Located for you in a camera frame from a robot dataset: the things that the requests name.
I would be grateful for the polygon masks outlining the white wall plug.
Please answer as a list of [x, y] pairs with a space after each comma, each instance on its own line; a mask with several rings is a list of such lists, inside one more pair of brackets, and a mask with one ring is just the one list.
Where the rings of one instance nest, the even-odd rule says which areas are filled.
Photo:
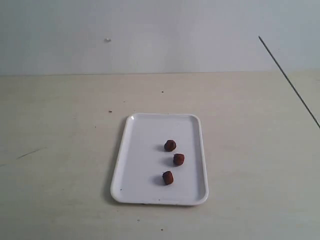
[[104, 41], [105, 41], [106, 43], [109, 43], [109, 42], [111, 42], [112, 40], [111, 40], [110, 38], [105, 38]]

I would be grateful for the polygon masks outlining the thin metal skewer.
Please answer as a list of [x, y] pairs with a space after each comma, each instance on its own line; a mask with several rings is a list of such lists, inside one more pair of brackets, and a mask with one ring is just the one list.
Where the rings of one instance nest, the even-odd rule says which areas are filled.
[[318, 128], [320, 128], [320, 123], [317, 120], [316, 116], [313, 114], [313, 112], [310, 110], [310, 108], [308, 107], [308, 105], [306, 104], [306, 102], [304, 101], [303, 97], [300, 95], [299, 91], [297, 90], [297, 88], [295, 87], [295, 85], [292, 83], [292, 81], [290, 80], [290, 78], [287, 76], [287, 74], [285, 73], [285, 71], [283, 70], [283, 68], [281, 67], [281, 65], [279, 64], [279, 62], [276, 60], [276, 58], [274, 57], [274, 55], [272, 54], [272, 52], [270, 51], [270, 49], [268, 48], [268, 46], [266, 45], [265, 41], [262, 39], [262, 37], [259, 35], [258, 36], [259, 41], [261, 42], [261, 44], [263, 45], [263, 47], [265, 48], [265, 50], [267, 51], [267, 53], [269, 54], [269, 56], [272, 58], [274, 64], [277, 66], [277, 68], [279, 69], [279, 71], [281, 72], [281, 74], [283, 75], [283, 77], [286, 79], [287, 83], [290, 85], [290, 87], [292, 88], [293, 92], [295, 93], [295, 95], [298, 97], [298, 99], [300, 100], [300, 102], [302, 103], [302, 105], [304, 106], [304, 108], [306, 109], [306, 111], [309, 113], [310, 117], [312, 118], [312, 120], [314, 121], [314, 123], [316, 124], [316, 126]]

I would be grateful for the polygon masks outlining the white rectangular plastic tray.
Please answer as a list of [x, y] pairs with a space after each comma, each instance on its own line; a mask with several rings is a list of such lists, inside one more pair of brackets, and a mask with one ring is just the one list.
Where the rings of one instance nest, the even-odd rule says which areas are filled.
[[[167, 140], [176, 149], [165, 151]], [[184, 163], [174, 165], [174, 154]], [[165, 185], [162, 175], [174, 181]], [[193, 114], [135, 113], [127, 117], [110, 184], [112, 198], [125, 204], [196, 206], [209, 195], [200, 119]]]

